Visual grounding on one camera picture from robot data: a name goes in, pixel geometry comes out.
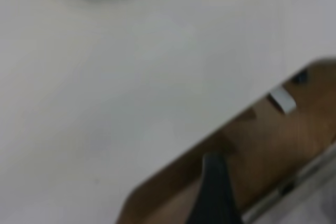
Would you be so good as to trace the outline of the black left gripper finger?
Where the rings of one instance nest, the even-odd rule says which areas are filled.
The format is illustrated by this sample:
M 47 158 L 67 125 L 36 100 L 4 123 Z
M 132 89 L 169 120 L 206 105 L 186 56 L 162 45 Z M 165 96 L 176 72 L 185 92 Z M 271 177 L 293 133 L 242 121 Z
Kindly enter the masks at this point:
M 186 223 L 243 223 L 223 155 L 203 156 L 201 186 Z

